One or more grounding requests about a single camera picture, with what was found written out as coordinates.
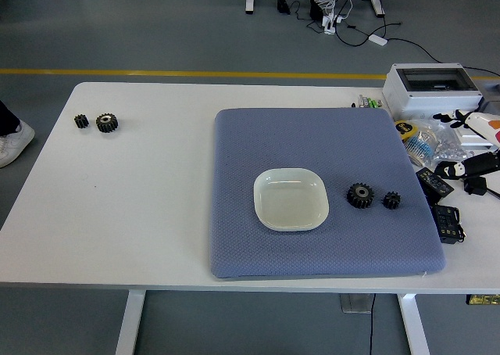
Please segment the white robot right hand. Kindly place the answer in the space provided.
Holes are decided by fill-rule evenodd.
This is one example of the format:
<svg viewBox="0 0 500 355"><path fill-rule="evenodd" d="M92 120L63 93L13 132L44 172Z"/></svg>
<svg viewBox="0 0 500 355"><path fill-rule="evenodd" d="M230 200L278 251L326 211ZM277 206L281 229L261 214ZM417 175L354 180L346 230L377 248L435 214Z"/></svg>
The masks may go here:
<svg viewBox="0 0 500 355"><path fill-rule="evenodd" d="M499 148L499 116L456 109L449 113L436 113L433 118L443 123L452 123L450 128L464 126ZM498 170L499 151L486 152L458 163L440 162L434 173L443 179L458 180L475 178Z"/></svg>

